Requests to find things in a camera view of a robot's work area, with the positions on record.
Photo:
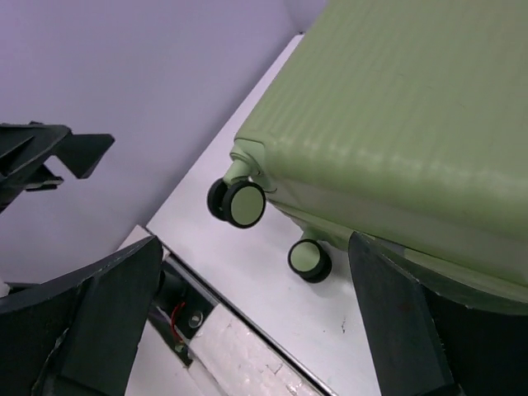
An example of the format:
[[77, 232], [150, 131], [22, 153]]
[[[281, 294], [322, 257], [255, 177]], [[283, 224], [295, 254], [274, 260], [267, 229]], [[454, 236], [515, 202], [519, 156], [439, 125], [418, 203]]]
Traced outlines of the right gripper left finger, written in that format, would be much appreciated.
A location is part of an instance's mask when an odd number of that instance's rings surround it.
[[1, 299], [3, 395], [122, 395], [163, 258], [143, 238]]

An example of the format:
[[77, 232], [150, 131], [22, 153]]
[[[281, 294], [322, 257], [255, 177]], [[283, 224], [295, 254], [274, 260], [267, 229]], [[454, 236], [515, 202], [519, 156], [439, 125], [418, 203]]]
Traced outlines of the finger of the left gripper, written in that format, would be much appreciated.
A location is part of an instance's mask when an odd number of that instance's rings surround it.
[[87, 179], [114, 142], [110, 134], [75, 134], [66, 125], [1, 123], [1, 210], [23, 191], [55, 190], [64, 182], [45, 165], [49, 158]]

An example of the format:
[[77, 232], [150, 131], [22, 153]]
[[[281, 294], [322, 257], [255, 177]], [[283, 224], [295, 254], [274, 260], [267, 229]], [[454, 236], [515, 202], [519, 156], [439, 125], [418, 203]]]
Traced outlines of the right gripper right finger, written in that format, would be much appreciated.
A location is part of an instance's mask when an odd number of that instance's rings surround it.
[[383, 395], [525, 395], [527, 305], [353, 233], [348, 258]]

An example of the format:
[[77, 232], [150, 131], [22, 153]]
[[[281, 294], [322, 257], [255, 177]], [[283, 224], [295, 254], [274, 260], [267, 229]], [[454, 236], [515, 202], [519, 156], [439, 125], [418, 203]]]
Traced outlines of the green hard-shell suitcase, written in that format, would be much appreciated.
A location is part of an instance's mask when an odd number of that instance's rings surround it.
[[301, 276], [363, 237], [439, 295], [526, 315], [526, 2], [328, 2], [229, 156], [210, 213], [275, 207]]

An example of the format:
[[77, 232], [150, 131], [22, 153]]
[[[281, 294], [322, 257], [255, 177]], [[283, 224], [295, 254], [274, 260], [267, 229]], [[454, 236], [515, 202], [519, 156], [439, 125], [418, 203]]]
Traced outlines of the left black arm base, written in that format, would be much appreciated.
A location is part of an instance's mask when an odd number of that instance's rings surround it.
[[216, 304], [210, 295], [175, 271], [161, 271], [148, 322], [186, 368], [194, 360], [191, 340]]

